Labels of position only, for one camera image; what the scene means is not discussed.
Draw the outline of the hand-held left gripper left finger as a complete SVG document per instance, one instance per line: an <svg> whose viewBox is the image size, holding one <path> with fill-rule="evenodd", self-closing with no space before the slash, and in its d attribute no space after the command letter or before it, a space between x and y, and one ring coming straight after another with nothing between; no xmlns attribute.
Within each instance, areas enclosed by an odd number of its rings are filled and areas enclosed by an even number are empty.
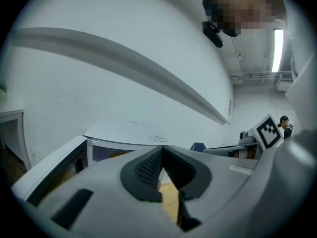
<svg viewBox="0 0 317 238"><path fill-rule="evenodd" d="M52 188L45 178L28 201L58 237L181 238L163 209L162 170L182 164L183 149L164 145L100 161Z"/></svg>

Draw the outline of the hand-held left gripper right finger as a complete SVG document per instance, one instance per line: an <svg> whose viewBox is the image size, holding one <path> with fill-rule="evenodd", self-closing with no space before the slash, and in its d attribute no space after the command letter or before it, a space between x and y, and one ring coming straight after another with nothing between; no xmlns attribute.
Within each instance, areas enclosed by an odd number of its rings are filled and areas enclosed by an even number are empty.
<svg viewBox="0 0 317 238"><path fill-rule="evenodd" d="M165 183L178 190L177 225L188 231L205 224L240 190L257 160L217 156L176 146L164 146Z"/></svg>

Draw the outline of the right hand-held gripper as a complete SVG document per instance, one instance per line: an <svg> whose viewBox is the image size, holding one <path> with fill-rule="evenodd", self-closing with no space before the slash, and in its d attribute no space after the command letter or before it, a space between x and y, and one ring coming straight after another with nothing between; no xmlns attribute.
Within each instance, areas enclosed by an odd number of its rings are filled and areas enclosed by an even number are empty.
<svg viewBox="0 0 317 238"><path fill-rule="evenodd" d="M235 151L254 151L259 158L261 150L275 147L282 140L282 134L270 114L248 131L242 131L239 137L238 145L205 149L203 153L233 158Z"/></svg>

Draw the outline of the white refrigerator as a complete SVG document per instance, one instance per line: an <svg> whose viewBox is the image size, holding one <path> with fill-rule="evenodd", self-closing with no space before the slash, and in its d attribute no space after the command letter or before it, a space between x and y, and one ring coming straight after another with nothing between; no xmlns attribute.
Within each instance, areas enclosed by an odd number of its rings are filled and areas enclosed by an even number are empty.
<svg viewBox="0 0 317 238"><path fill-rule="evenodd" d="M129 153L170 142L165 133L153 127L102 119L40 161L11 190L18 199L36 206L55 188L114 153Z"/></svg>

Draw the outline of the person's right hand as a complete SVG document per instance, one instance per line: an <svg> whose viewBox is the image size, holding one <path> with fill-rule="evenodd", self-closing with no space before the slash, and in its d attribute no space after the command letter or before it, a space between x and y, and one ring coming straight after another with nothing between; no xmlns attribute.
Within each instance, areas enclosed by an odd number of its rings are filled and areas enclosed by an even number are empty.
<svg viewBox="0 0 317 238"><path fill-rule="evenodd" d="M254 151L235 151L234 158L241 158L241 159L255 159L256 152Z"/></svg>

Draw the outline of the blue chair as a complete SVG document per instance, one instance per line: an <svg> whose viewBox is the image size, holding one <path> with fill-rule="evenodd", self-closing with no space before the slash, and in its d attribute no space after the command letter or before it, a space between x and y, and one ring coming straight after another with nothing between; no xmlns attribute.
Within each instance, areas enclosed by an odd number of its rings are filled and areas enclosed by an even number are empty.
<svg viewBox="0 0 317 238"><path fill-rule="evenodd" d="M206 149L206 146L204 143L195 142L191 146L190 150L197 151L197 152L203 152Z"/></svg>

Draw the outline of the white ceiling pipes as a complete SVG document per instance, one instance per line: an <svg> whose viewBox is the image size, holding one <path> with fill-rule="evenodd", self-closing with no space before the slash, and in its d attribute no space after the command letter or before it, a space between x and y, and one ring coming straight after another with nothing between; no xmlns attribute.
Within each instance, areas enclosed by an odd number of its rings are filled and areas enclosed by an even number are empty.
<svg viewBox="0 0 317 238"><path fill-rule="evenodd" d="M230 75L230 80L235 88L272 85L280 77L278 72L241 72Z"/></svg>

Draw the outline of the white air conditioner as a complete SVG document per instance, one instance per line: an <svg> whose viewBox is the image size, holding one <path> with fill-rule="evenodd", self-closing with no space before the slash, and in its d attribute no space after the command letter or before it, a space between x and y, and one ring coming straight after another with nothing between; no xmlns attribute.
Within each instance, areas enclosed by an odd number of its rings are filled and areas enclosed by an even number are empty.
<svg viewBox="0 0 317 238"><path fill-rule="evenodd" d="M293 83L291 73L280 73L278 81L276 83L277 91L286 92Z"/></svg>

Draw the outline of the white table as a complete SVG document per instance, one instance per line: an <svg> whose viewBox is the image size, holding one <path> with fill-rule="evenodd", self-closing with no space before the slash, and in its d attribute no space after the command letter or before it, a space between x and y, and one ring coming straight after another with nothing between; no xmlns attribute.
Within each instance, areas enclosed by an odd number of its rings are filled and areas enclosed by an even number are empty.
<svg viewBox="0 0 317 238"><path fill-rule="evenodd" d="M16 131L17 131L17 142L19 150L22 154L22 161L26 167L26 170L32 168L29 155L26 148L24 129L23 129L23 110L7 111L0 113L0 125L5 122L15 120L17 122Z"/></svg>

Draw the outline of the long ceiling light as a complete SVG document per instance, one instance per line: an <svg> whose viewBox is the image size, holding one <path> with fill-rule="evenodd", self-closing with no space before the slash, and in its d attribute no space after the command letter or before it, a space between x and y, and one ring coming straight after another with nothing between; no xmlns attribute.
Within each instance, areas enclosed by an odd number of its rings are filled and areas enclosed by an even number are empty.
<svg viewBox="0 0 317 238"><path fill-rule="evenodd" d="M282 54L283 54L283 42L284 42L284 31L282 29L275 29L272 72L279 71Z"/></svg>

